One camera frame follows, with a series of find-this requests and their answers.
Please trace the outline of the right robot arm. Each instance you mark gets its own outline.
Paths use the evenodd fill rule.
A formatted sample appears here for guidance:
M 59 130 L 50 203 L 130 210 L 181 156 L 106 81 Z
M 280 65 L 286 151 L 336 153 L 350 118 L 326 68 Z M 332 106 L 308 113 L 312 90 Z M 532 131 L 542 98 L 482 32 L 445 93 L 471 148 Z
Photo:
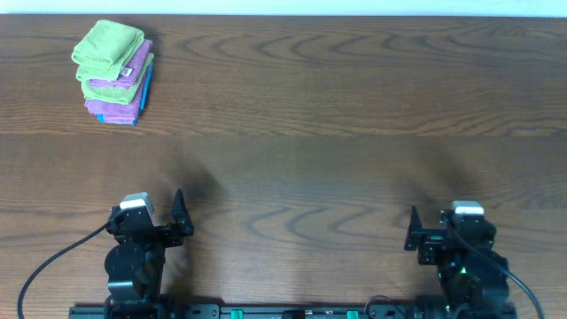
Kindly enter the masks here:
M 493 250 L 496 228 L 476 201 L 455 201 L 440 212 L 444 229 L 426 229 L 411 209 L 404 249 L 421 265 L 437 268 L 442 299 L 416 303 L 416 318 L 516 318 L 508 303 L 506 258 Z

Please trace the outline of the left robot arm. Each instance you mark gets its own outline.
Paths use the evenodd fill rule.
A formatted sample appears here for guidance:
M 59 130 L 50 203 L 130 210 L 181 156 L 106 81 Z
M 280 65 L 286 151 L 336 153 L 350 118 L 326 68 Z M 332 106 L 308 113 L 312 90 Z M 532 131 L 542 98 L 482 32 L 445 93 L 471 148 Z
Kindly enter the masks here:
M 127 195 L 112 208 L 106 230 L 118 244 L 105 257 L 110 297 L 105 318 L 177 318 L 183 314 L 160 294 L 166 249 L 194 234 L 183 191 L 174 195 L 173 221 L 156 226 L 149 194 Z

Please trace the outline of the light green microfiber cloth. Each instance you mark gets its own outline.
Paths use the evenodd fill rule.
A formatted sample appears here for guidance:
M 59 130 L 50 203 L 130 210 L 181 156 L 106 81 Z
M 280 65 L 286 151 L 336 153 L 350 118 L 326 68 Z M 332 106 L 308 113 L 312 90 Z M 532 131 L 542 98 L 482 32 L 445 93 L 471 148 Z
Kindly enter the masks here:
M 72 61 L 78 65 L 76 79 L 79 82 L 117 80 L 143 42 L 142 30 L 99 20 L 72 52 Z

